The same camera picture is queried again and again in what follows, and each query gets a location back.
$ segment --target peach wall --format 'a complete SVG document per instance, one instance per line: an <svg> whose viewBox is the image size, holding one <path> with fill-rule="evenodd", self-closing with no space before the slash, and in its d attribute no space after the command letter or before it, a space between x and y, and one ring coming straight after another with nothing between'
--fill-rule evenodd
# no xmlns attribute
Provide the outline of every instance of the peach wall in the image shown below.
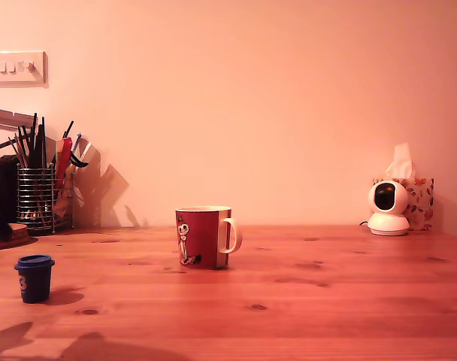
<svg viewBox="0 0 457 361"><path fill-rule="evenodd" d="M48 88L0 88L0 108L52 138L75 120L99 152L84 180L116 174L102 226L206 204L358 223L408 141L457 234L457 0L0 0L0 50L47 52Z"/></svg>

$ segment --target cartoon character print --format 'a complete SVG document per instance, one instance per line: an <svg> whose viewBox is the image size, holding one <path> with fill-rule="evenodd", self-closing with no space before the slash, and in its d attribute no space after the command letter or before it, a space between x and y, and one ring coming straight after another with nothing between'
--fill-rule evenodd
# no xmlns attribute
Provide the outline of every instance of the cartoon character print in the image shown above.
<svg viewBox="0 0 457 361"><path fill-rule="evenodd" d="M183 218L179 217L177 219L177 230L180 236L178 241L178 249L180 251L180 261L184 265L194 265L200 263L201 255L189 256L186 251L186 235L189 233L189 225L183 222Z"/></svg>

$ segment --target mug handle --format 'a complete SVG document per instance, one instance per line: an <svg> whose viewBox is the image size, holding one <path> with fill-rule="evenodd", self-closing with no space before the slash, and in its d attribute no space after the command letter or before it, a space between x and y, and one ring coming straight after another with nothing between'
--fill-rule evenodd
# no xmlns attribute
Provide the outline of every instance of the mug handle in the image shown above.
<svg viewBox="0 0 457 361"><path fill-rule="evenodd" d="M235 239L234 239L234 245L232 247L230 247L229 249L223 248L223 249L219 250L219 252L225 253L225 254L233 253L236 250L238 250L242 245L242 232L239 230L239 228L237 226L237 221L234 218L224 218L220 222L221 223L226 222L230 226L232 226L232 228L234 229L234 232L235 232Z"/></svg>

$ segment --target blue lid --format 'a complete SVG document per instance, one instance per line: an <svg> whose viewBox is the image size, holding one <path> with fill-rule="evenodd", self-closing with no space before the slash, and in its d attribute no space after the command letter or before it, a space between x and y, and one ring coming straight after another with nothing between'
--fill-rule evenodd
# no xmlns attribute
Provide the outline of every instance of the blue lid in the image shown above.
<svg viewBox="0 0 457 361"><path fill-rule="evenodd" d="M37 268L44 266L52 266L55 264L55 261L51 259L50 256L45 256L44 254L34 254L31 256L24 256L18 259L18 263L15 265L15 269L28 269L28 268Z"/></svg>

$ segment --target white mug rim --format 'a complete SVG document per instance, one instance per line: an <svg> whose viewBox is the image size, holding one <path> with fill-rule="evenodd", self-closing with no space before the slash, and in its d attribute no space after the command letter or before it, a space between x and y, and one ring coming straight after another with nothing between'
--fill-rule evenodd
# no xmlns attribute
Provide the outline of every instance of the white mug rim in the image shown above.
<svg viewBox="0 0 457 361"><path fill-rule="evenodd" d="M223 212L223 211L230 211L231 208L225 205L199 205L195 207L183 207L178 208L176 212L193 212L193 213L200 213L200 212Z"/></svg>

